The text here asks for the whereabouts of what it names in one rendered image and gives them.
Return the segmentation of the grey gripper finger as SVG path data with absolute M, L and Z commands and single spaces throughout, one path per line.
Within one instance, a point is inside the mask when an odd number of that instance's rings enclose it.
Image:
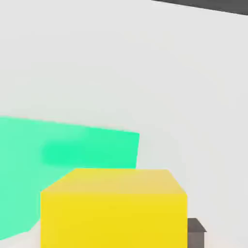
M 204 248 L 206 229 L 197 218 L 187 219 L 187 248 Z

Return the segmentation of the small yellow cube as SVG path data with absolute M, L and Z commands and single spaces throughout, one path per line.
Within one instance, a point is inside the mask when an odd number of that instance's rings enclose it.
M 168 170 L 75 169 L 41 192 L 41 248 L 187 248 L 187 194 Z

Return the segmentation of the large green box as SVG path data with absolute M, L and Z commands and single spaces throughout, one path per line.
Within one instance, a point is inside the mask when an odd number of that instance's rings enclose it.
M 40 192 L 75 168 L 135 168 L 139 133 L 0 117 L 0 240 L 40 219 Z

